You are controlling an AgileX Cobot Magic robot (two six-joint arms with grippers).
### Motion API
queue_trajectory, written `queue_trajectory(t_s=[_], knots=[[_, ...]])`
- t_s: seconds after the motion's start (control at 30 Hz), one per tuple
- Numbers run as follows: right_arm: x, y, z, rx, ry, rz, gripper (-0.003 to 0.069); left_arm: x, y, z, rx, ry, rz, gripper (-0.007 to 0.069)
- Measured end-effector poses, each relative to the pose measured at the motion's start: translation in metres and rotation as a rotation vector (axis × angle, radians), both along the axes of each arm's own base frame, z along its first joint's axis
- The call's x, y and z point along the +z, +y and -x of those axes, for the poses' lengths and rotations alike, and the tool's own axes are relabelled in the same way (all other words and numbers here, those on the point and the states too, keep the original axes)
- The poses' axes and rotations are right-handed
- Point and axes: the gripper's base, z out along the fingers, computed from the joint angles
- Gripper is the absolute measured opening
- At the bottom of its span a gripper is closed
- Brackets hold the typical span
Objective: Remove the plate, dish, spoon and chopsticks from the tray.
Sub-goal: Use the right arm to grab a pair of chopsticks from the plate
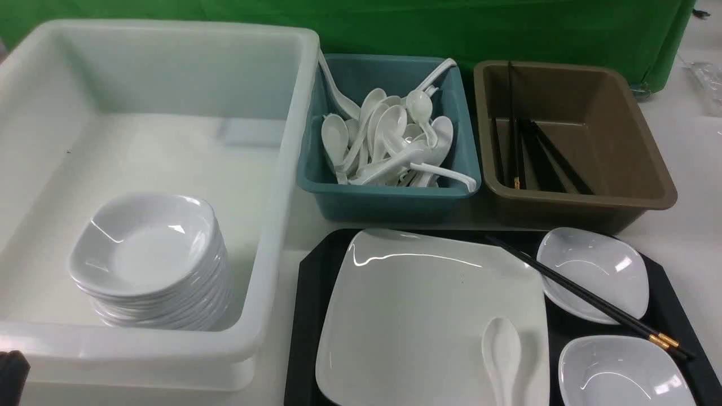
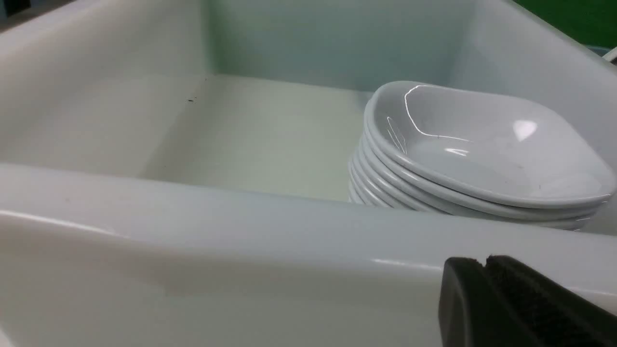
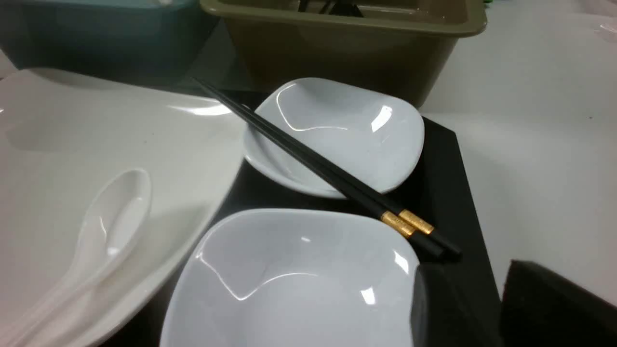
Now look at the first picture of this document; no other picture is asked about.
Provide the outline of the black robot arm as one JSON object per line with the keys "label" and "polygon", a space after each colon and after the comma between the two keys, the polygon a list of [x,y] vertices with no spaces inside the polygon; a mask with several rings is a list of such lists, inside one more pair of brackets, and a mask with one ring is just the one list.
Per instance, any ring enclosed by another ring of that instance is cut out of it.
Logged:
{"label": "black robot arm", "polygon": [[30,365],[19,350],[1,352],[1,405],[19,405]]}

